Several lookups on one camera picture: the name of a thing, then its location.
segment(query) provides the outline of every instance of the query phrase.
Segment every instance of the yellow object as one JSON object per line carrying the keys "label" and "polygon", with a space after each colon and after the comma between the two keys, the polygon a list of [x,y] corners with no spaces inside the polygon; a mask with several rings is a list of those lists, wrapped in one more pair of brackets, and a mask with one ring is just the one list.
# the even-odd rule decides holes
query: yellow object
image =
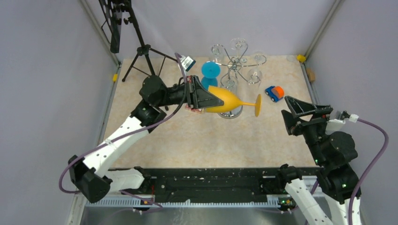
{"label": "yellow object", "polygon": [[234,93],[224,88],[217,88],[215,86],[209,86],[209,92],[215,95],[217,98],[224,102],[224,105],[209,107],[206,112],[209,113],[225,113],[229,112],[241,105],[254,106],[254,115],[259,116],[261,110],[261,95],[257,96],[256,103],[248,103],[241,101]]}
{"label": "yellow object", "polygon": [[305,62],[307,59],[306,59],[306,57],[304,55],[298,55],[297,56],[297,60],[300,61],[300,62]]}
{"label": "yellow object", "polygon": [[112,81],[113,81],[113,82],[116,82],[116,81],[117,81],[117,74],[113,74]]}

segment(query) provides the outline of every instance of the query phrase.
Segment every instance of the blue and orange toy car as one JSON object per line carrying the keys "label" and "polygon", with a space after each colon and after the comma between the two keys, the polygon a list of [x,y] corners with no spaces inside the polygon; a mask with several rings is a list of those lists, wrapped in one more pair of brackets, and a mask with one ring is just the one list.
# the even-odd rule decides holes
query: blue and orange toy car
{"label": "blue and orange toy car", "polygon": [[278,102],[284,96],[284,91],[279,86],[270,86],[269,88],[265,89],[265,94],[271,98],[271,101]]}

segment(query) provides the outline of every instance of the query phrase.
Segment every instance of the tabletop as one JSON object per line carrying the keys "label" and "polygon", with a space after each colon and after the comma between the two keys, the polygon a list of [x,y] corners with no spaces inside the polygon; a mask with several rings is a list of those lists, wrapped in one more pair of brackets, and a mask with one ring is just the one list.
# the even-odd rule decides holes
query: tabletop
{"label": "tabletop", "polygon": [[[200,79],[201,66],[207,57],[194,57],[196,64],[189,75]],[[158,73],[163,58],[151,59]],[[139,90],[146,75],[132,69],[126,82],[121,77],[127,72],[132,59],[125,59],[110,110],[105,137],[111,135],[141,101]],[[136,67],[149,72],[146,61],[140,57]],[[251,67],[243,67],[246,75]],[[184,107],[150,135],[145,136],[129,148],[113,167],[143,168],[209,168],[209,167],[279,167],[285,163],[294,166],[315,166],[314,160],[302,136],[289,136],[283,122],[281,110],[288,110],[284,100],[277,103],[265,95],[265,88],[281,86],[285,95],[311,102],[304,75],[298,61],[290,62],[286,56],[267,56],[267,62],[259,69],[263,73],[257,88],[247,85],[242,78],[238,93],[245,101],[255,102],[253,96],[262,95],[259,117],[254,116],[252,106],[244,106],[242,114],[234,119],[224,119],[216,113],[199,114]],[[221,77],[227,72],[222,66]],[[178,82],[181,72],[177,64],[166,59],[160,77],[170,87]],[[171,106],[170,114],[176,106]]]}

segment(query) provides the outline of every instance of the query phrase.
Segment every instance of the blue disc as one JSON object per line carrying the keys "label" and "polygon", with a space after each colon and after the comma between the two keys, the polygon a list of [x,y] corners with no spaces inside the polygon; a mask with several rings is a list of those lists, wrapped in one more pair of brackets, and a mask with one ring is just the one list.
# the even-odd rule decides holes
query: blue disc
{"label": "blue disc", "polygon": [[203,77],[201,83],[202,83],[202,86],[203,86],[206,90],[209,90],[209,86],[210,86],[210,85],[211,85],[211,86],[215,86],[215,87],[218,86],[217,79],[215,79],[215,78]]}
{"label": "blue disc", "polygon": [[221,68],[215,62],[206,62],[202,66],[202,74],[207,78],[216,78],[220,72]]}

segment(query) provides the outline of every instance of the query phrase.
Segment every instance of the wooden table surface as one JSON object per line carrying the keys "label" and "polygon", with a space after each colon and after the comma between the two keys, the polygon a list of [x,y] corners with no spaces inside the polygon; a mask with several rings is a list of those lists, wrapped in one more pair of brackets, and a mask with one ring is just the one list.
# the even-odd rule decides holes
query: wooden table surface
{"label": "wooden table surface", "polygon": [[[201,79],[201,66],[207,57],[196,57],[190,75]],[[126,82],[122,77],[132,59],[125,59],[117,83],[105,137],[111,135],[141,101],[138,94],[146,75],[132,69]],[[162,58],[152,59],[153,67],[159,71]],[[136,67],[149,72],[146,61],[140,57]],[[251,67],[242,68],[246,75]],[[141,166],[147,168],[196,168],[196,167],[279,167],[288,163],[295,166],[315,166],[302,136],[288,136],[282,109],[288,109],[284,100],[271,102],[265,88],[281,86],[285,95],[311,102],[300,64],[286,60],[286,56],[268,56],[267,62],[259,66],[263,80],[259,88],[248,88],[239,78],[239,97],[255,101],[253,96],[262,95],[259,117],[254,108],[244,106],[235,119],[223,119],[215,113],[198,114],[181,109],[173,118],[158,126],[150,135],[130,147],[115,163],[114,167]],[[227,72],[222,67],[219,77]],[[178,82],[181,72],[174,61],[166,60],[161,78],[169,87]]]}

